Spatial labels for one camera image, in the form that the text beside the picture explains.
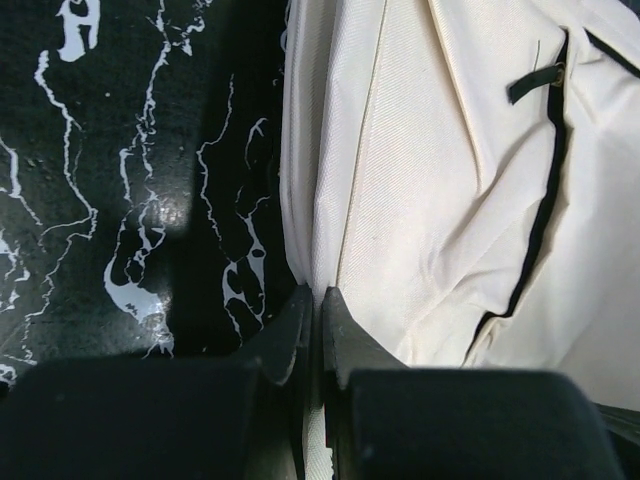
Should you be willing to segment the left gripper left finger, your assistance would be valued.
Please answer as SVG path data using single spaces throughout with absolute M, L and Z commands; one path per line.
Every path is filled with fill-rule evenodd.
M 5 479 L 301 479 L 313 301 L 214 359 L 60 361 L 1 404 Z

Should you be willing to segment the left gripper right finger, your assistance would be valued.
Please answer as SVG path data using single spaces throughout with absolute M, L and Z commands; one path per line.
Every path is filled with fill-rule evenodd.
M 566 376 L 410 368 L 330 288 L 321 307 L 327 443 L 338 479 L 626 479 L 615 415 Z

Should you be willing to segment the cream canvas student bag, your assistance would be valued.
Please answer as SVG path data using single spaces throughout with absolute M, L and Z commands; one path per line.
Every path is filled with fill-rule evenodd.
M 410 368 L 566 376 L 639 473 L 639 12 L 620 1 L 293 1 L 280 200 L 312 291 Z

